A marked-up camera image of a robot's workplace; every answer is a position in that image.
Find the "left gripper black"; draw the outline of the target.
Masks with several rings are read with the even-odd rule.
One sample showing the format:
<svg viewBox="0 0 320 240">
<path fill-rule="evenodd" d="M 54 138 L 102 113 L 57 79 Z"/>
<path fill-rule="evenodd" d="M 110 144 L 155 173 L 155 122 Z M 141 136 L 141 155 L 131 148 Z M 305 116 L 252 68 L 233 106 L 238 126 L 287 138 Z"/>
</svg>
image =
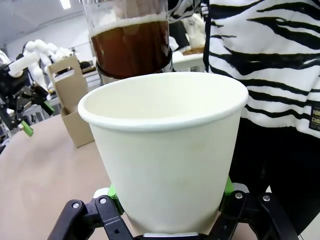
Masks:
<svg viewBox="0 0 320 240">
<path fill-rule="evenodd" d="M 21 76 L 13 77 L 9 70 L 8 64 L 0 65 L 0 118 L 9 124 L 10 130 L 20 129 L 32 137 L 34 130 L 23 112 L 33 104 L 51 116 L 54 109 L 47 100 L 49 93 L 39 84 L 27 84 L 29 77 L 25 71 Z"/>
</svg>

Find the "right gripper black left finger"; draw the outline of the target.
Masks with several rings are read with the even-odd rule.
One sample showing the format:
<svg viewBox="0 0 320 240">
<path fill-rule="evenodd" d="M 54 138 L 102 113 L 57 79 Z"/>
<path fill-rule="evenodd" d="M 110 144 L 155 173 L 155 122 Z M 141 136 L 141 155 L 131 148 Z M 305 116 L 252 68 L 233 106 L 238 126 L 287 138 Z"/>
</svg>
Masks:
<svg viewBox="0 0 320 240">
<path fill-rule="evenodd" d="M 53 227 L 53 238 L 88 240 L 95 229 L 104 228 L 110 240 L 133 240 L 134 237 L 122 218 L 123 213 L 112 185 L 98 189 L 88 203 L 78 199 L 66 203 Z"/>
</svg>

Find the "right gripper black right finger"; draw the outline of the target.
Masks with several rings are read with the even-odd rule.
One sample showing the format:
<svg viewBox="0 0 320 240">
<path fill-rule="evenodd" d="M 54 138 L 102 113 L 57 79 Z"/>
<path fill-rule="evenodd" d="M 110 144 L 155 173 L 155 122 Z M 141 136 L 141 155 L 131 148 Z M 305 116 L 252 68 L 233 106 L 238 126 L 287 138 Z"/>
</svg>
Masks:
<svg viewBox="0 0 320 240">
<path fill-rule="evenodd" d="M 258 240 L 297 240 L 288 216 L 272 193 L 254 197 L 236 190 L 228 178 L 221 200 L 220 215 L 216 219 L 209 238 L 232 239 L 239 223 L 248 224 Z"/>
</svg>

